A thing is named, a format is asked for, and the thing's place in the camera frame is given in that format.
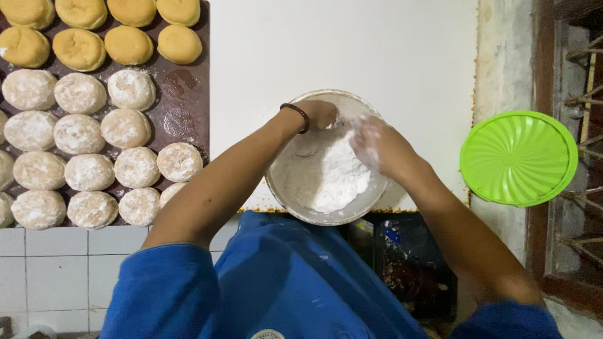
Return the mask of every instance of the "flour-dusted dough ball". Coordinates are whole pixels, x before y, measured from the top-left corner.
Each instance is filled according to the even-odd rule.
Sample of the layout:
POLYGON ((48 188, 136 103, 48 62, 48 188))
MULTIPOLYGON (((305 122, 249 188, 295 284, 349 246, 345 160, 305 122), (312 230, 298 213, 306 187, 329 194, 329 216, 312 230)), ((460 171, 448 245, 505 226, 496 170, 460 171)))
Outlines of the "flour-dusted dough ball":
POLYGON ((54 5, 61 20, 74 28, 94 30, 107 20, 103 0, 56 0, 54 5))
POLYGON ((121 109, 144 111, 155 103, 155 85, 147 73, 123 69, 107 82, 109 95, 121 109))
POLYGON ((190 28, 170 25, 159 33, 157 51, 177 65, 188 65, 203 51, 199 36, 190 28))
POLYGON ((115 177, 129 188, 149 187, 161 177, 157 156, 147 147, 125 150, 115 160, 115 177))
POLYGON ((13 203, 13 197, 4 192, 0 192, 0 229, 8 227, 13 223, 13 211, 10 210, 13 203))
POLYGON ((107 103, 107 91, 103 84, 82 73, 62 77, 54 86, 54 96, 58 105, 71 114, 90 115, 107 103))
POLYGON ((54 125, 57 121, 56 116, 39 110, 21 112, 6 122, 4 136, 20 150, 45 151, 54 146, 54 125))
POLYGON ((0 10, 11 26, 43 30, 54 21, 51 0, 0 0, 0 10))
POLYGON ((69 201, 67 217, 88 230, 108 226, 118 214, 117 201, 105 192, 79 192, 69 201))
POLYGON ((101 122, 101 131, 108 143, 122 150, 144 146, 151 138, 147 117, 132 109, 112 110, 101 122))
POLYGON ((0 151, 0 191, 4 191, 13 183, 13 167, 13 158, 5 151, 0 151))
POLYGON ((115 181, 113 163, 100 154, 74 156, 65 166, 65 180, 76 191, 102 191, 115 181))
POLYGON ((27 152, 14 162, 17 183, 32 191, 52 191, 65 185, 65 160, 49 152, 27 152))
POLYGON ((10 27, 0 34, 0 57, 13 65, 37 68, 49 55, 48 39, 36 30, 10 27))
POLYGON ((58 226, 67 214, 65 200, 55 191, 27 191, 17 197, 11 210, 19 224, 33 230, 58 226))
POLYGON ((45 110, 54 105, 57 79, 48 71, 20 69, 6 77, 2 94, 9 104, 20 110, 45 110))
POLYGON ((157 13, 155 0, 107 0, 107 5, 115 20, 132 27, 149 25, 157 13))
POLYGON ((6 113, 0 110, 0 144, 6 141, 6 137, 4 137, 4 125, 8 121, 8 117, 6 113))
POLYGON ((157 11, 170 24, 190 27, 199 22, 201 5, 199 0, 157 0, 157 11))
POLYGON ((188 182, 177 182, 175 184, 173 184, 172 186, 166 188, 162 193, 161 193, 161 199, 160 199, 160 204, 161 204, 161 208, 163 208, 165 206, 165 204, 168 203, 168 201, 170 201, 172 199, 173 196, 176 195, 176 193, 178 193, 182 187, 186 186, 188 182))
POLYGON ((203 169, 203 159, 193 145, 176 142, 159 152, 157 167, 166 179, 187 182, 203 169))
POLYGON ((98 153, 105 147, 101 124, 87 115, 73 114, 54 126, 54 142, 69 154, 98 153))
POLYGON ((79 72, 94 71, 107 57, 103 40, 81 28, 57 33, 52 40, 52 50, 65 66, 79 72))
POLYGON ((159 213, 159 199, 154 188, 133 189, 119 201, 119 214, 128 224, 150 226, 159 213))
POLYGON ((146 33, 130 26, 119 26, 107 32, 105 47, 111 59, 126 66, 142 65, 155 50, 146 33))

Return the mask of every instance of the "white tile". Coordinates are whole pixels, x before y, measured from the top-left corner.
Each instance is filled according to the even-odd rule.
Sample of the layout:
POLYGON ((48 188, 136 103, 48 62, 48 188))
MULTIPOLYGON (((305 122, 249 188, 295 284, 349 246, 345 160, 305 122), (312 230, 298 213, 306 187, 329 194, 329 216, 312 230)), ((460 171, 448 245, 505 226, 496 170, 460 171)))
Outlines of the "white tile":
POLYGON ((0 229, 0 256, 25 256, 25 229, 0 229))
POLYGON ((46 325, 56 333, 88 332, 88 310, 30 312, 29 325, 46 325))
POLYGON ((216 262, 218 262, 218 259, 220 258, 220 256, 222 255, 223 251, 217 251, 217 252, 210 252, 210 254, 212 255, 212 261, 213 264, 215 265, 216 262))
POLYGON ((87 309, 88 258, 28 257, 27 304, 29 311, 87 309))
POLYGON ((89 308, 107 308, 113 296, 113 287, 119 276, 119 266, 128 255, 90 256, 89 308))
POLYGON ((88 231, 79 227, 53 227, 25 231, 27 256, 86 255, 88 231))
POLYGON ((90 231, 89 254, 131 254, 139 250, 147 238, 147 227, 109 226, 90 231))
POLYGON ((106 308, 97 308, 89 310, 90 314, 90 331, 100 331, 103 328, 105 322, 105 315, 107 315, 106 308))
POLYGON ((212 242, 209 244, 210 251, 223 251, 226 248, 226 244, 228 244, 228 240, 235 235, 236 230, 239 228, 239 219, 241 217, 240 213, 235 214, 232 219, 226 222, 218 233, 213 237, 212 242))
POLYGON ((27 313, 0 313, 0 317, 10 317, 13 327, 13 335, 17 335, 20 333, 24 334, 27 331, 27 313))
POLYGON ((25 258, 0 258, 0 310, 25 312, 25 258))

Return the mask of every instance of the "bracelet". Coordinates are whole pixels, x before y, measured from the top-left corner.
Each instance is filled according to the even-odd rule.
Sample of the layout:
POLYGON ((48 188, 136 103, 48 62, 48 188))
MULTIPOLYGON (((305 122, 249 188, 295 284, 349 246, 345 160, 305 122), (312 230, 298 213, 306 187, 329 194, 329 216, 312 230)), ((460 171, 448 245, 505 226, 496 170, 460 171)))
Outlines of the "bracelet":
POLYGON ((300 112, 300 114, 301 114, 301 116, 303 116, 303 119, 304 119, 305 122, 304 122, 303 130, 299 134, 306 133, 310 129, 310 118, 308 118, 308 115, 306 114, 306 112, 302 111, 301 108, 299 108, 299 107, 297 107, 295 105, 292 105, 292 104, 285 103, 285 104, 280 105, 280 109, 283 109, 285 107, 300 112))

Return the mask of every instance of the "green plastic lid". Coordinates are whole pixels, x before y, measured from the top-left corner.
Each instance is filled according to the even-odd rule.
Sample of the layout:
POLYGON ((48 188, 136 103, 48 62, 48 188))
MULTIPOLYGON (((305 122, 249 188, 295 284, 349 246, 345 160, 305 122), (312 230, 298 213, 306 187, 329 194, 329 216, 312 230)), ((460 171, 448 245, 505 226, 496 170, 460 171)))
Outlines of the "green plastic lid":
POLYGON ((578 147, 560 122, 538 112, 502 113, 475 126, 461 172, 482 199, 517 207, 546 202, 572 181, 578 147))

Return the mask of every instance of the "hand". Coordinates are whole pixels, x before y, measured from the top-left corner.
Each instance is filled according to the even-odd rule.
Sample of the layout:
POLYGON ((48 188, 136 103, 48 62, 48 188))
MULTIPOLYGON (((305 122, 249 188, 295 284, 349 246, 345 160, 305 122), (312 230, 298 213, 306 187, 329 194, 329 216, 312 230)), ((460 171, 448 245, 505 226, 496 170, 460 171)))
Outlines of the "hand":
POLYGON ((365 166, 403 185, 428 168, 429 164, 411 144, 385 121, 371 117, 352 122, 356 131, 350 141, 356 156, 365 166))
POLYGON ((325 130, 337 119, 337 106, 332 103, 322 100, 304 100, 295 105, 306 112, 310 118, 311 130, 325 130))

